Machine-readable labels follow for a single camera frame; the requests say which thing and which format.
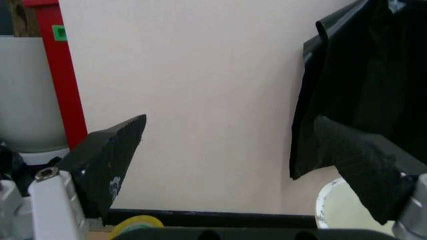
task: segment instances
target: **wooden surface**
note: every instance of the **wooden surface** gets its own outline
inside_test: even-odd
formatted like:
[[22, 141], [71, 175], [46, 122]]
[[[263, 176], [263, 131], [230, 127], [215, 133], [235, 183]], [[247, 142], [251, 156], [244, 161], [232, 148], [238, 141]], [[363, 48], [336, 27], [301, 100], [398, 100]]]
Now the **wooden surface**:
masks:
[[313, 215], [289, 178], [303, 43], [352, 0], [62, 0], [88, 131], [147, 114], [116, 208]]
[[104, 231], [90, 231], [86, 234], [85, 240], [108, 240], [109, 233]]
[[22, 0], [6, 0], [13, 23], [15, 37], [40, 37], [36, 10], [24, 7]]

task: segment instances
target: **yellow tape roll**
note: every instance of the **yellow tape roll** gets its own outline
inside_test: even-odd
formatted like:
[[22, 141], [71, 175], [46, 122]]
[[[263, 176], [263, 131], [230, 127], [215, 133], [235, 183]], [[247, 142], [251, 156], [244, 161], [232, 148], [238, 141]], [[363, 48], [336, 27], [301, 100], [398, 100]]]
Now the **yellow tape roll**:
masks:
[[148, 215], [133, 216], [122, 221], [120, 224], [116, 225], [109, 234], [109, 239], [114, 239], [122, 233], [134, 229], [143, 229], [143, 228], [163, 228], [163, 223], [153, 217]]

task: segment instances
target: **white container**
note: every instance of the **white container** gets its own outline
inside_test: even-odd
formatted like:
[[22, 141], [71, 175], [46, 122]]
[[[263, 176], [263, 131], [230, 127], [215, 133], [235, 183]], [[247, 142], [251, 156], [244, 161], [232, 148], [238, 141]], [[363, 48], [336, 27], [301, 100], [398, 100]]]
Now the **white container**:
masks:
[[22, 153], [68, 147], [39, 37], [0, 37], [0, 139]]
[[372, 218], [350, 185], [342, 178], [326, 184], [316, 201], [316, 224], [319, 229], [365, 229], [393, 236], [393, 221], [385, 225]]

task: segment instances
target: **silver bolt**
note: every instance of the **silver bolt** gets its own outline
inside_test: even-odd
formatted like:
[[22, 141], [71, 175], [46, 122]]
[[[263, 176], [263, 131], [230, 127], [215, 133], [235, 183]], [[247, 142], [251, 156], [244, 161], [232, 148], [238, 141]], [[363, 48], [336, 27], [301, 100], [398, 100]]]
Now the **silver bolt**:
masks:
[[43, 180], [55, 177], [56, 175], [58, 175], [59, 172], [59, 169], [55, 166], [47, 167], [37, 172], [37, 174], [35, 175], [35, 180], [37, 182], [41, 182]]

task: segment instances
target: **black cloth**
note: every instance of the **black cloth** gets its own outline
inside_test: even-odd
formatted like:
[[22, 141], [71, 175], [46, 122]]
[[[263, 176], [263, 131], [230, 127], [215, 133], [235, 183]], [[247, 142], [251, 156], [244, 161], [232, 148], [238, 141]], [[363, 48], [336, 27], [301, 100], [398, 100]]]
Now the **black cloth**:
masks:
[[[416, 0], [358, 0], [316, 23], [319, 35], [304, 44], [305, 73], [292, 124], [293, 179], [333, 165], [321, 157], [318, 116], [384, 136], [427, 163], [426, 10]], [[368, 209], [380, 223], [396, 218]]]
[[379, 134], [365, 133], [327, 117], [314, 121], [318, 161], [334, 165], [381, 224], [396, 220], [414, 191], [424, 165]]

